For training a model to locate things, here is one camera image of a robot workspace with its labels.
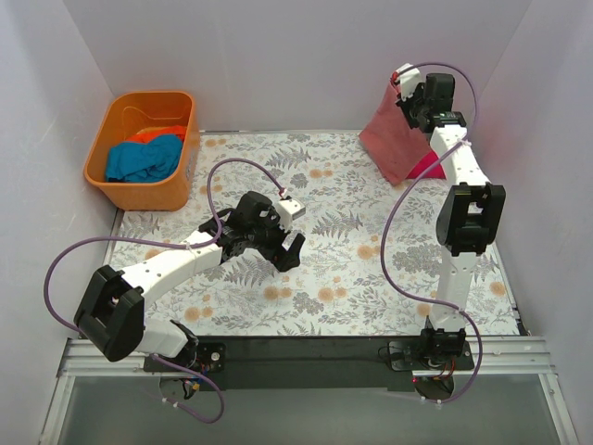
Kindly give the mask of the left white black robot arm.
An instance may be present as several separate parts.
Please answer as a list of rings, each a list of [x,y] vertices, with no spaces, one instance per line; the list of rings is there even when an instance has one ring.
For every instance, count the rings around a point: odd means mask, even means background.
[[[201,224],[182,249],[165,250],[119,271],[109,265],[96,270],[74,324],[111,362],[142,352],[162,357],[179,371],[197,368],[198,337],[180,322],[150,318],[147,309],[195,275],[248,249],[281,273],[296,268],[305,237],[296,235],[288,248],[283,243],[305,212],[305,205],[293,197],[272,202],[249,191],[236,207]]]

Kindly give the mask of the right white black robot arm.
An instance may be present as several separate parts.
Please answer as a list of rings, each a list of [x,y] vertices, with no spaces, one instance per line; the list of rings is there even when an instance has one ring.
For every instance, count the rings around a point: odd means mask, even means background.
[[[492,184],[477,163],[466,121],[452,108],[452,75],[421,75],[405,65],[396,71],[393,83],[409,127],[426,136],[450,185],[435,224],[442,248],[436,303],[417,337],[390,344],[393,367],[441,372],[452,370],[458,362],[471,369],[464,313],[474,270],[495,240],[506,192]]]

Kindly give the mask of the dusty pink t shirt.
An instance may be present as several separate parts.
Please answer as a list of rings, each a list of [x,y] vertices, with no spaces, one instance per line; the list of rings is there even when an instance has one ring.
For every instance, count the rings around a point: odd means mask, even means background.
[[[417,178],[436,160],[424,134],[409,127],[396,102],[397,88],[389,84],[381,104],[359,134],[362,146],[391,185]]]

